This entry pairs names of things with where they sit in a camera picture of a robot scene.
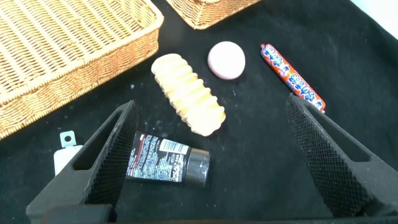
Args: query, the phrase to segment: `white plastic clip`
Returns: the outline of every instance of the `white plastic clip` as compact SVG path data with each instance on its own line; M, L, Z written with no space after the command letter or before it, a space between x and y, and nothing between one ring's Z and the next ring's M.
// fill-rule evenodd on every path
M60 133L61 146L54 153L54 170L57 175L68 164L68 162L76 155L83 146L76 145L75 133L73 131L65 131Z

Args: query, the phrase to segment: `wicker basket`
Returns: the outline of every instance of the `wicker basket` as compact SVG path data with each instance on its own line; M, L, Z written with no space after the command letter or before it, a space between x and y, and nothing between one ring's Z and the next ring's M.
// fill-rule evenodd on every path
M194 29L206 29L261 0L166 0Z
M150 0L0 1L0 139L158 50Z

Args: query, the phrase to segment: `black spray can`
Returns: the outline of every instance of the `black spray can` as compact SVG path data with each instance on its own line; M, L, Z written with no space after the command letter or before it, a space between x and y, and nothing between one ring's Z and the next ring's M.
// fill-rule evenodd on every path
M204 186L209 165L208 151L137 131L126 178Z

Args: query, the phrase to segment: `white wall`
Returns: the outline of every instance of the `white wall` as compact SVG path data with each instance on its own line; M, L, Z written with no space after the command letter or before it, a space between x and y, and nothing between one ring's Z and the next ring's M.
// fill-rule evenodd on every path
M398 39L398 0L351 0Z

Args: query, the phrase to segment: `pink ball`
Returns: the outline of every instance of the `pink ball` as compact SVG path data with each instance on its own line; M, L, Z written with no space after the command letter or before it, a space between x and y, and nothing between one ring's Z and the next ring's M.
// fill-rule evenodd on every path
M242 48L230 41L216 44L210 50L207 62L210 70L225 80L238 78L246 64Z

